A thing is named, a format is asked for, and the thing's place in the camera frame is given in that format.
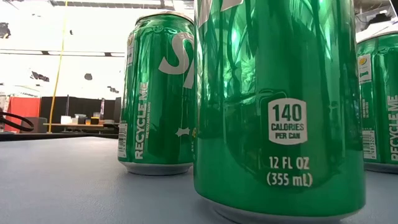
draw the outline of black wire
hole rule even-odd
[[[10,117],[13,117],[13,118],[20,119],[21,121],[26,122],[26,123],[30,126],[30,128],[23,127],[23,126],[21,126],[21,125],[19,125],[19,124],[13,123],[13,122],[11,122],[11,121],[5,119],[5,118],[3,117],[3,115],[6,115],[6,116],[10,116]],[[21,131],[33,131],[33,130],[34,130],[34,125],[33,125],[33,123],[32,123],[31,121],[29,121],[28,119],[26,119],[26,118],[24,118],[24,117],[21,117],[21,116],[18,116],[18,115],[16,115],[16,114],[12,114],[12,113],[6,113],[6,112],[0,111],[0,123],[4,123],[4,124],[7,124],[7,125],[10,125],[11,127],[16,128],[16,129],[19,129],[19,130],[21,130]]]
[[[364,22],[364,21],[362,21],[362,20],[359,18],[359,16],[358,16],[358,15],[355,15],[355,17],[357,17],[357,18],[358,18],[358,20],[359,20],[359,21],[361,21],[361,22],[363,22],[363,23],[366,23],[366,24],[368,23],[368,22]]]

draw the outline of can lid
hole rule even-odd
[[[193,24],[193,20],[192,20],[191,18],[189,18],[189,17],[186,16],[185,14],[182,14],[182,13],[180,13],[180,12],[174,12],[174,11],[162,11],[162,12],[156,12],[156,13],[153,13],[153,14],[149,14],[149,15],[146,15],[146,16],[141,16],[140,18],[137,19],[136,24],[137,24],[137,22],[139,22],[141,19],[144,19],[144,18],[147,18],[147,17],[150,17],[150,16],[157,16],[157,15],[164,15],[164,14],[175,15],[175,16],[182,17],[182,18],[188,20],[189,22],[191,22],[191,23]]]
[[[367,37],[367,38],[365,38],[365,39],[359,41],[357,44],[360,44],[360,43],[365,42],[365,41],[367,41],[367,40],[371,40],[371,39],[373,39],[373,38],[381,37],[381,36],[384,36],[384,35],[390,35],[390,34],[398,34],[398,30],[392,30],[392,31],[389,31],[389,32],[382,32],[382,33],[380,33],[380,34],[376,34],[376,35]]]

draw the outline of white wall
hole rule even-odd
[[[60,50],[66,16],[65,51],[125,52],[127,36],[137,18],[159,12],[156,9],[52,7],[45,1],[14,1],[13,4],[20,10],[0,1],[0,22],[8,22],[11,30],[9,39],[0,39],[0,50]],[[52,96],[58,61],[59,56],[0,54],[0,83],[33,86],[39,83],[41,95]],[[31,70],[49,77],[50,82],[30,79]],[[123,70],[122,57],[63,57],[57,96],[114,99],[123,91]],[[85,73],[91,73],[93,80],[85,80]],[[119,94],[111,93],[107,86],[116,88]]]

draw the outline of green soda can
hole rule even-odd
[[[358,44],[365,167],[398,172],[398,32]]]
[[[365,204],[353,3],[195,4],[195,190],[238,223]]]
[[[193,161],[193,21],[176,12],[137,20],[127,41],[118,160],[129,172],[173,175]]]

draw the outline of gray table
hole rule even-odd
[[[116,158],[117,143],[0,142],[0,223],[231,224],[195,193],[192,172],[129,174]],[[398,176],[368,172],[367,201],[341,224],[397,224]]]

